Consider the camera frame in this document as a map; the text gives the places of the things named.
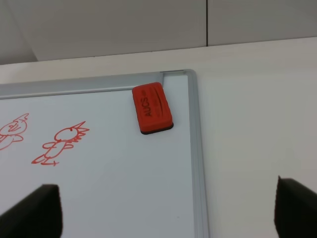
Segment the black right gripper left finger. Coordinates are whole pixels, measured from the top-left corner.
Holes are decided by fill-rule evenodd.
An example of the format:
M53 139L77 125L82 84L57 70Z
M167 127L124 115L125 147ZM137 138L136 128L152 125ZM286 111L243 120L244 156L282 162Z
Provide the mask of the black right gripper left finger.
M2 238L59 238L63 213L56 184L43 184L0 216Z

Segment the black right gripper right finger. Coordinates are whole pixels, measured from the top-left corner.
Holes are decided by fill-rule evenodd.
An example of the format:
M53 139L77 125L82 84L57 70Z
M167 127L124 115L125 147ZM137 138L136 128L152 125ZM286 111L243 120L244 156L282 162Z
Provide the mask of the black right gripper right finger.
M317 193L292 178L278 178L274 224L280 238L317 236Z

